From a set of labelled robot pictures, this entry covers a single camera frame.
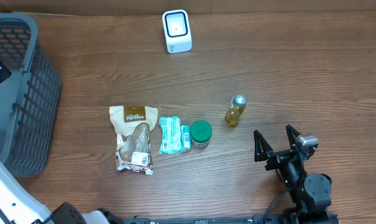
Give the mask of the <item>green lid jar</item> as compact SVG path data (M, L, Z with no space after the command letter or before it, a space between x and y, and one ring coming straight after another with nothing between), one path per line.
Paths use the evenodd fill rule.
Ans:
M206 147L212 136L211 125L204 120L195 121L190 128L190 138L194 147Z

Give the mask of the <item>small teal white box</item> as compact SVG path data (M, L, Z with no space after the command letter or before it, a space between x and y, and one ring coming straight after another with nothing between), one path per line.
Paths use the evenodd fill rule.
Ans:
M181 153L191 151L190 127L187 124L181 126Z

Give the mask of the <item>brown snack packet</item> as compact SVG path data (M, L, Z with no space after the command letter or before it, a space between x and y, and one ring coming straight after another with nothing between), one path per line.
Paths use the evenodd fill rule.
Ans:
M150 106L111 106L109 118L116 133L116 169L153 174L150 133L158 109Z

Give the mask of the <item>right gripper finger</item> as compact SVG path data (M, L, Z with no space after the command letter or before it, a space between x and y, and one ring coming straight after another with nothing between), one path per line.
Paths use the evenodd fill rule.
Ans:
M262 162L268 160L272 156L273 149L258 130L254 131L254 142L254 161Z
M301 135L293 126L288 124L286 126L288 141L291 148L294 148L296 146L296 140L298 139L298 136Z

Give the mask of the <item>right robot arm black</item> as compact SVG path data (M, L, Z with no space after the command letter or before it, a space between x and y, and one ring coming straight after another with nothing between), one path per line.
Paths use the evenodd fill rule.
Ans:
M265 170L274 170L286 187L266 209L262 217L253 216L262 223L338 223L337 215L330 214L332 180L326 174L308 174L305 161L316 152L318 138L302 135L293 126L286 126L290 148L274 151L263 135L254 131L254 161L266 162ZM290 195L293 207L282 214L271 215L273 206L286 194Z

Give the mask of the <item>teal white pouch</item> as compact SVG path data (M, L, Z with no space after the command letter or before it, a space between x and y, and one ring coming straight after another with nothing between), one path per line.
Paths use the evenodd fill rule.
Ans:
M177 116L162 116L159 119L159 125L162 130L159 154L182 153L181 119Z

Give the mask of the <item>yellow dish soap bottle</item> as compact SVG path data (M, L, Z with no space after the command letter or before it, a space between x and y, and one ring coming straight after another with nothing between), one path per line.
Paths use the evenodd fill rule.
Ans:
M231 100L229 109L225 115L225 122L230 126L237 126L241 117L241 114L246 107L246 97L244 95L235 95Z

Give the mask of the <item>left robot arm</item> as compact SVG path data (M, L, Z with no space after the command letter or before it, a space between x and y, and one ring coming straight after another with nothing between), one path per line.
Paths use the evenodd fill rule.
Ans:
M22 82L20 79L26 78L28 75L23 75L22 72L12 72L1 62L0 59L0 83L9 80L16 83L18 87L16 93L19 92L19 84ZM38 121L36 120L34 124L38 124L39 121L42 125L48 124L46 133L38 133L38 137L45 137L39 143L45 143L49 147L50 140L52 138L54 119L56 118L56 112L58 107L59 94L55 95L55 106L48 106L48 110L42 109L41 114L39 114ZM22 130L22 124L30 124L28 122L24 123L24 117L21 118L22 124L18 126L19 121L19 110L20 106L9 106L8 111L12 112L9 116L11 118L0 117L0 142L1 146L5 146L5 152L13 149L14 145L14 135L15 131ZM49 121L44 121L44 115L48 115ZM51 212L45 205L40 203L38 200L33 198L11 175L11 173L6 169L4 164L0 159L0 222L1 223L110 223L108 218L100 210L95 210L91 213L81 214L75 207L71 204L65 202L60 205L56 210Z

